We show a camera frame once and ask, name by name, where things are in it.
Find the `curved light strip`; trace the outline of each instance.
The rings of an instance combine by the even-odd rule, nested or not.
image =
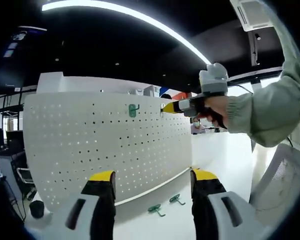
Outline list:
[[[101,9],[113,10],[116,12],[120,12],[123,14],[133,16],[142,21],[145,21],[148,24],[151,24],[151,25],[157,27],[158,29],[161,29],[162,31],[166,32],[170,36],[177,39],[179,42],[181,42],[188,49],[190,49],[195,55],[197,55],[206,64],[211,64],[211,62],[205,56],[203,56],[202,53],[198,49],[196,49],[190,42],[185,40],[182,36],[180,36],[178,33],[173,31],[171,28],[169,28],[166,25],[162,24],[161,22],[153,19],[152,17],[149,17],[141,12],[132,10],[132,9],[124,7],[124,6],[120,6],[120,5],[105,2],[105,1],[96,1],[96,0],[64,0],[64,1],[56,1],[56,2],[47,3],[42,6],[42,11],[47,11],[47,10],[57,9],[57,8],[64,8],[64,7],[72,7],[72,6],[95,7],[95,8],[101,8]]]

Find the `air conditioning vent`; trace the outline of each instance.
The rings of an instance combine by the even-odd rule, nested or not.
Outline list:
[[[246,32],[272,27],[264,6],[256,0],[230,0],[243,30]]]

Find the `white pegboard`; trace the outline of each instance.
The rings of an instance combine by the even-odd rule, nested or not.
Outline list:
[[[150,190],[191,165],[190,121],[160,113],[171,100],[115,93],[29,95],[24,104],[25,152],[50,211],[89,177],[116,171],[116,201]],[[135,118],[130,104],[140,106]]]

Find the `person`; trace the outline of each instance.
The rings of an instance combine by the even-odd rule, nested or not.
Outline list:
[[[202,129],[200,120],[197,117],[194,117],[191,125],[191,134],[203,134],[205,130]]]
[[[223,116],[230,133],[246,133],[257,143],[274,147],[300,123],[300,51],[278,17],[268,14],[284,55],[280,80],[254,94],[214,96],[204,103]],[[211,116],[206,118],[218,125]]]

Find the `computer monitor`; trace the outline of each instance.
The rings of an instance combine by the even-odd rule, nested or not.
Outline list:
[[[7,131],[6,143],[11,153],[19,153],[25,149],[23,131]]]
[[[0,128],[0,147],[5,145],[5,141],[4,141],[4,131],[2,128]]]

